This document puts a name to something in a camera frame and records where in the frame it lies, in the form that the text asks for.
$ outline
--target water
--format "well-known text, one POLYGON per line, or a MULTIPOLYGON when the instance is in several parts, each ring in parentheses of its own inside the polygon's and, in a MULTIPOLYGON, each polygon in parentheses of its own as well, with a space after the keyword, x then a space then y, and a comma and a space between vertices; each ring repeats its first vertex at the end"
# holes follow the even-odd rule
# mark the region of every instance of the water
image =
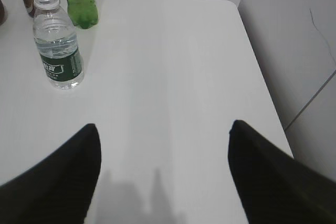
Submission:
POLYGON ((67 25, 67 22, 68 20, 62 18, 52 17, 39 20, 36 17, 34 25, 35 43, 43 59, 48 79, 52 85, 60 89, 74 88, 84 78, 76 32, 73 26, 67 25), (67 74, 69 69, 72 71, 70 77, 67 74), (70 78, 70 80, 62 81, 64 78, 70 78))

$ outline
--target bottle label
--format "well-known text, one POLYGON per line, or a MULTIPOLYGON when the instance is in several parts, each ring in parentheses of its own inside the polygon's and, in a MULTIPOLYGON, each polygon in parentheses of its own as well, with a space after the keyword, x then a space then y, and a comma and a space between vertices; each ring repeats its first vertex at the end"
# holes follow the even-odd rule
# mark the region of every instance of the bottle label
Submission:
POLYGON ((54 81, 69 81, 82 71, 78 48, 67 57, 53 59, 41 55, 47 76, 54 81))

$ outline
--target white table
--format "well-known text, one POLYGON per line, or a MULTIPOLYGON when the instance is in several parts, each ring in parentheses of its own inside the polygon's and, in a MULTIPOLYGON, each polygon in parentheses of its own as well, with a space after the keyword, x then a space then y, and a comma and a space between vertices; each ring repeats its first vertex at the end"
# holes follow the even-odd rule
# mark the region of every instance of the white table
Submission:
POLYGON ((85 79, 60 91, 22 0, 2 1, 0 184, 93 122, 103 161, 87 223, 247 222, 227 162, 233 121, 290 149, 234 4, 97 0, 99 24, 77 30, 85 79))

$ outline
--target black object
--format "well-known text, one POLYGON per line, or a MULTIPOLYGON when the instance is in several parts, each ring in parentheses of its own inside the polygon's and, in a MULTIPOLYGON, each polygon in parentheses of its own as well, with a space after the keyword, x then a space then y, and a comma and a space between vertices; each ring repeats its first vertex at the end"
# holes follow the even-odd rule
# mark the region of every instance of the black object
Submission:
POLYGON ((228 161, 249 223, 336 223, 336 184, 244 121, 230 131, 228 161))
POLYGON ((100 173, 94 124, 0 187, 0 223, 83 224, 100 173))

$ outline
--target clear plastic bottle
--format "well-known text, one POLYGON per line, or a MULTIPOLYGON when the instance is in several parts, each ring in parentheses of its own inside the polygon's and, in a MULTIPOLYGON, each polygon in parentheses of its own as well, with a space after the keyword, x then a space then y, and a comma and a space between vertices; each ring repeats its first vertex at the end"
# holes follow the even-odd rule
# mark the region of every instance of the clear plastic bottle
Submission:
POLYGON ((76 87, 84 78, 77 35, 59 0, 34 0, 34 39, 51 84, 76 87))

